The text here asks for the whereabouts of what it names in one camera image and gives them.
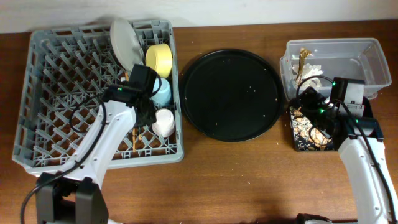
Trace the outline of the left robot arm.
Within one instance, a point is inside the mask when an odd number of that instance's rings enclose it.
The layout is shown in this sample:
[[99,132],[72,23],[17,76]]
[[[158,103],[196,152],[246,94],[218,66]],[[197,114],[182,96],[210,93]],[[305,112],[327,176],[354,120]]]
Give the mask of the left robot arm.
[[155,70],[134,65],[129,80],[98,95],[98,114],[77,150],[59,170],[42,173],[29,194],[38,223],[112,223],[101,191],[104,177],[125,136],[156,121],[151,97],[157,81]]

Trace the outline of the gold foil wrapper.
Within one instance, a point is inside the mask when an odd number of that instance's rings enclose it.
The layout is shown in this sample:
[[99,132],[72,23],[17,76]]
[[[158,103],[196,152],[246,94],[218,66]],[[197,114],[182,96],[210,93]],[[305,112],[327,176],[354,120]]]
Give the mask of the gold foil wrapper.
[[302,74],[303,74],[303,67],[305,65],[305,59],[311,54],[312,52],[309,49],[301,48],[299,54],[299,64],[298,64],[298,72],[297,77],[295,79],[295,84],[298,86],[302,81]]

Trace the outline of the pink plastic cup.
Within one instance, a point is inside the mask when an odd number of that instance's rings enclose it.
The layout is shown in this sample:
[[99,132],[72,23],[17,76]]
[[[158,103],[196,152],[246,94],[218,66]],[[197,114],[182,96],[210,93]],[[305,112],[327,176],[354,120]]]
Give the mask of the pink plastic cup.
[[165,108],[155,113],[156,122],[152,124],[153,132],[164,138],[171,136],[175,131],[175,119],[173,113]]

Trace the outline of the white paper napkin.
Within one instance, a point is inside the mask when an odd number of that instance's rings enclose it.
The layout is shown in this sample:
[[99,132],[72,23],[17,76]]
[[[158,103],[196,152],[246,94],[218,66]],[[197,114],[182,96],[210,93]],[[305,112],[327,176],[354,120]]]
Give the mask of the white paper napkin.
[[[294,71],[294,78],[297,77],[297,72],[298,72],[299,65],[293,65],[292,70]],[[321,65],[310,65],[309,63],[305,64],[303,67],[303,74],[302,74],[302,80],[313,77],[313,76],[318,76],[318,75],[323,75],[323,70]],[[306,81],[302,86],[301,89],[304,90],[308,87],[312,88],[320,88],[322,87],[322,83],[319,78],[312,78],[309,81]]]

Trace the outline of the wooden chopstick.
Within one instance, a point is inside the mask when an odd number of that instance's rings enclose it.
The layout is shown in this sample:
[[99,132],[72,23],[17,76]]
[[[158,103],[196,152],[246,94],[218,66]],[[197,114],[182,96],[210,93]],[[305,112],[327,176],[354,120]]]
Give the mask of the wooden chopstick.
[[132,151],[133,153],[136,152],[136,129],[132,129]]
[[[129,81],[129,74],[128,74],[128,72],[124,72],[124,78],[125,78],[125,81]],[[141,127],[140,126],[136,126],[136,127],[134,127],[133,128],[133,130],[132,130],[132,138],[133,138],[133,140],[135,140],[135,139],[139,139],[139,140],[141,140],[142,139],[142,136],[141,136]]]

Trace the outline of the yellow bowl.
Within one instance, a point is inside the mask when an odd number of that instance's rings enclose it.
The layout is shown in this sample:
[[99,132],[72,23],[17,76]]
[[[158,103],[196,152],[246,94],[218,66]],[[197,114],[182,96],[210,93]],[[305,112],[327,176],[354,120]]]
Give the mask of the yellow bowl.
[[162,78],[167,78],[172,70],[172,52],[167,44],[151,45],[146,52],[146,66],[155,70]]

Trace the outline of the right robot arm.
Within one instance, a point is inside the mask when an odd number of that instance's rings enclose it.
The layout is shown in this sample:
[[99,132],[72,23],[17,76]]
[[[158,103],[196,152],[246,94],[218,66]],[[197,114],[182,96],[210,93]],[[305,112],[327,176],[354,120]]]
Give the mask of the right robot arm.
[[331,94],[297,89],[294,108],[331,137],[348,173],[358,223],[397,223],[397,194],[386,164],[384,136],[364,80],[329,78]]

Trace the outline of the light blue plastic cup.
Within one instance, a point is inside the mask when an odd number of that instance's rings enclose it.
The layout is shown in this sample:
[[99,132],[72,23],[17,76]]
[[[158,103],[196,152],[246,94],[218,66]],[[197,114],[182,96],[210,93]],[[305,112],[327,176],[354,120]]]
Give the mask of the light blue plastic cup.
[[151,100],[156,107],[165,107],[171,102],[172,91],[170,83],[166,79],[156,79],[152,92],[154,96],[151,97]]

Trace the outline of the food scraps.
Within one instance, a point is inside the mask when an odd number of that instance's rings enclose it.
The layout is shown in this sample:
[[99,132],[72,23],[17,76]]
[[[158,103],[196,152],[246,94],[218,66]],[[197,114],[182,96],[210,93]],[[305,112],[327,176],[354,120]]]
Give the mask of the food scraps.
[[294,148],[299,152],[332,151],[333,142],[312,125],[299,110],[289,108],[290,126],[294,139]]

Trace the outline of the grey round plate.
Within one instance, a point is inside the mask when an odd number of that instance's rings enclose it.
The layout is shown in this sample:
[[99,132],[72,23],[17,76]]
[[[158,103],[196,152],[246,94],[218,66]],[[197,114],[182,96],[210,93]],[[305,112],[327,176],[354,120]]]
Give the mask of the grey round plate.
[[129,21],[115,19],[111,24],[110,39],[114,54],[126,71],[131,72],[135,64],[143,64],[143,49]]

